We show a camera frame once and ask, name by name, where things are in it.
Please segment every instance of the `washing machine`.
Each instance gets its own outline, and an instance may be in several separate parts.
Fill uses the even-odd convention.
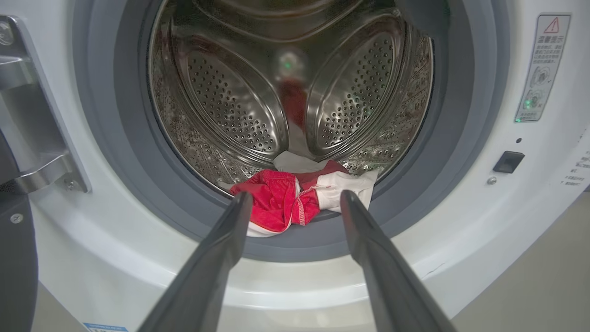
[[[39,280],[90,331],[138,329],[228,207],[224,184],[283,151],[378,170],[369,212],[449,318],[590,184],[584,0],[4,0],[0,14],[0,190],[20,202],[2,227],[34,232]],[[374,329],[326,211],[246,240],[218,326]]]

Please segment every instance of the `sticker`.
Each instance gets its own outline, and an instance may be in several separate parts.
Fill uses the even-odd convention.
[[[515,122],[538,121],[541,118],[561,61],[571,17],[564,14],[541,14],[537,18],[529,75],[516,111]]]
[[[585,151],[576,161],[567,174],[563,176],[561,185],[577,187],[590,176],[590,151]]]
[[[83,323],[90,332],[112,332],[112,331],[122,331],[122,332],[129,332],[126,328],[122,326],[110,326],[110,325],[101,325],[101,324],[90,324],[90,323]]]

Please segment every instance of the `white garment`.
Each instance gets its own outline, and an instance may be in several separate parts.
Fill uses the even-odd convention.
[[[328,160],[315,162],[305,157],[285,151],[274,159],[277,171],[293,174],[311,173],[324,169]],[[377,181],[379,170],[368,171],[361,176],[343,172],[320,175],[317,178],[317,200],[320,210],[342,212],[340,210],[340,194],[343,190],[354,192],[368,209],[373,195],[373,188]]]

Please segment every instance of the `screw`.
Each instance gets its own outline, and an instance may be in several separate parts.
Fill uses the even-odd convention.
[[[64,185],[69,190],[76,189],[76,182],[74,180],[70,180],[70,179],[67,178],[67,179],[64,180]]]
[[[22,216],[22,214],[20,213],[15,213],[10,217],[10,222],[13,224],[18,224],[19,222],[21,222],[23,219],[25,219],[25,217]]]

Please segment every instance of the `warning triangle symbol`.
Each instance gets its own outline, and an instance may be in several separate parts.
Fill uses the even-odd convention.
[[[549,24],[547,29],[545,29],[546,34],[556,34],[559,32],[559,20],[558,18],[554,18],[553,21]]]

